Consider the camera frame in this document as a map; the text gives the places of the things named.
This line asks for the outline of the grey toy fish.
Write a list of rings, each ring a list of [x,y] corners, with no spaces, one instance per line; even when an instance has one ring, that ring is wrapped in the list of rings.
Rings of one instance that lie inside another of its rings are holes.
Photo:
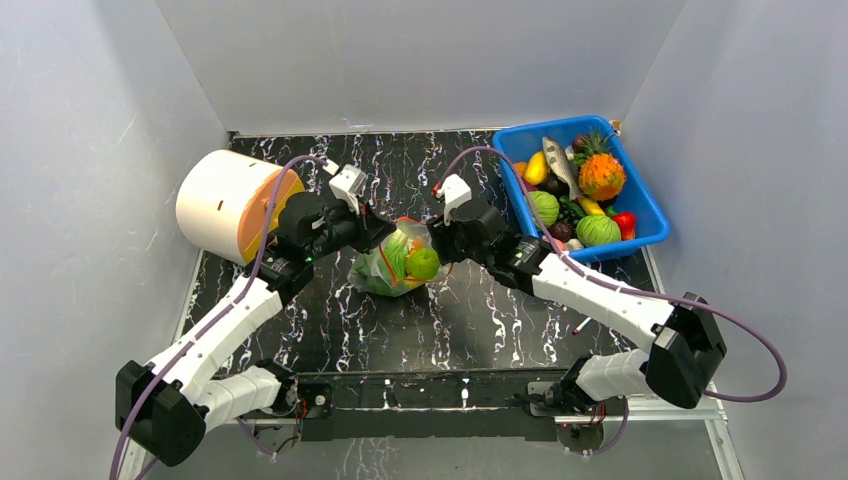
[[[582,191],[579,188],[578,176],[565,149],[547,136],[542,137],[542,146],[550,171],[568,186],[568,199],[575,200],[580,197]]]

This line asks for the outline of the clear orange zip top bag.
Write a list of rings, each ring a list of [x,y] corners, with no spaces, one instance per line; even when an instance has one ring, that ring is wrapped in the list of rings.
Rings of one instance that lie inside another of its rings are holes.
[[[376,248],[354,260],[347,279],[358,292],[399,297],[452,273],[453,264],[441,263],[424,222],[402,217],[395,226]]]

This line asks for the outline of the light green toy fruit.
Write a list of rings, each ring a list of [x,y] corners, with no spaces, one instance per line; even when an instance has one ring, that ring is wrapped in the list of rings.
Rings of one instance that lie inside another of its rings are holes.
[[[407,276],[420,281],[434,279],[441,268],[438,254],[429,247],[411,251],[406,260]]]

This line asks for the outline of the green toy lettuce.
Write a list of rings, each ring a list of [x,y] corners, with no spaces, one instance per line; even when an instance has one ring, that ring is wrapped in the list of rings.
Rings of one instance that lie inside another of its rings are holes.
[[[387,297],[408,293],[419,286],[407,279],[406,260],[410,248],[409,237],[396,230],[379,247],[356,257],[348,281],[359,292]]]

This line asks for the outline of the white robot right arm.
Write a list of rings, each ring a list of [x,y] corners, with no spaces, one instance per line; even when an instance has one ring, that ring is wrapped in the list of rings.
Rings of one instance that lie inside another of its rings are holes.
[[[628,352],[580,357],[558,384],[530,395],[532,403],[587,414],[612,397],[646,395],[693,409],[726,355],[705,304],[674,305],[585,266],[569,266],[550,243],[518,233],[482,199],[431,217],[426,227],[442,262],[471,260],[501,285],[564,305],[633,344]]]

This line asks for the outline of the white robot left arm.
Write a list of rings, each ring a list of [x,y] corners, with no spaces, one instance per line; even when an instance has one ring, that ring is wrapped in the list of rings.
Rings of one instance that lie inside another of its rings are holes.
[[[280,313],[313,279],[317,260],[346,247],[367,253],[396,226],[369,204],[324,202],[313,192],[291,196],[277,217],[264,220],[249,272],[188,333],[147,364],[127,362],[116,376],[113,460],[132,440],[167,466],[185,461],[211,430],[247,413],[292,414],[299,391],[292,373],[271,360],[215,379],[233,351]]]

